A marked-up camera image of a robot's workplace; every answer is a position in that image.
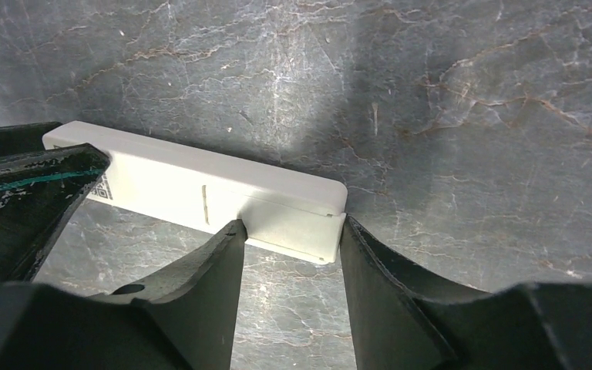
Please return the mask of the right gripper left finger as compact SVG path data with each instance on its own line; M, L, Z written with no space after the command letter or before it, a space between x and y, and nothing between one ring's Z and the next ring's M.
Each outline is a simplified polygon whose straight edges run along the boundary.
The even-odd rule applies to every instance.
M232 220L111 294L0 283L0 369L228 369L246 239Z

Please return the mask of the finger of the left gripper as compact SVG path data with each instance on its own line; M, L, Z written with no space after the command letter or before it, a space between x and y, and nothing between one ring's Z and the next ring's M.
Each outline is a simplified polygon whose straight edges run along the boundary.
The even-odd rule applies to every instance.
M110 159L82 144L0 157L0 281L31 281Z
M44 150L43 136L61 125L46 122L0 127L0 157Z

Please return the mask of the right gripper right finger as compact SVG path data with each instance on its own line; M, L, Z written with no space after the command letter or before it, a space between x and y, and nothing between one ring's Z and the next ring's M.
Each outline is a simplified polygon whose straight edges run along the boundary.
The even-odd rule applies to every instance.
M360 369L592 369L592 283L470 288L352 217L340 258Z

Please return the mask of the white remote control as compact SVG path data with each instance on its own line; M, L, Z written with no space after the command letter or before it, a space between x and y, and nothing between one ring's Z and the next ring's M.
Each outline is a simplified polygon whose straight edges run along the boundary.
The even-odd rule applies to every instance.
M209 234L240 219L252 246L315 264L338 256L348 191L336 180L82 121L42 142L109 157L91 200Z

